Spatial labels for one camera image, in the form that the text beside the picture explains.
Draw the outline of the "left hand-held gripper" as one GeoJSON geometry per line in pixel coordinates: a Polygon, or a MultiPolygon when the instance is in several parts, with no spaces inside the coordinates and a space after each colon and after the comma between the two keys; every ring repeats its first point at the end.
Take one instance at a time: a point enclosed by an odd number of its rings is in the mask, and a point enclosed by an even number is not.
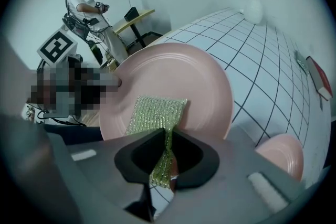
{"type": "Polygon", "coordinates": [[[42,63],[36,70],[37,102],[100,102],[117,92],[122,80],[82,60],[77,42],[62,29],[37,50],[42,63]]]}

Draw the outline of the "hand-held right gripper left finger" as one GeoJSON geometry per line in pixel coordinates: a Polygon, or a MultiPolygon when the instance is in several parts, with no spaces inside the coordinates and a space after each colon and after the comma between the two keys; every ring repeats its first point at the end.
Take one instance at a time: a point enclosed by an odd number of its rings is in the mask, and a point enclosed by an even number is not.
{"type": "Polygon", "coordinates": [[[5,130],[5,165],[24,197],[55,223],[151,223],[149,179],[120,171],[134,138],[66,145],[42,128],[5,130]]]}

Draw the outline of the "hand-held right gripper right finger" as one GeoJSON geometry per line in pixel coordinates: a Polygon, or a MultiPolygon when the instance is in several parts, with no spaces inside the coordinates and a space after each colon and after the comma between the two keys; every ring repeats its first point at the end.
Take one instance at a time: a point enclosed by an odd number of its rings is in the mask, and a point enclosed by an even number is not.
{"type": "Polygon", "coordinates": [[[311,198],[301,181],[299,141],[281,134],[257,149],[207,135],[184,134],[214,151],[212,177],[195,188],[175,187],[157,223],[288,223],[311,198]]]}

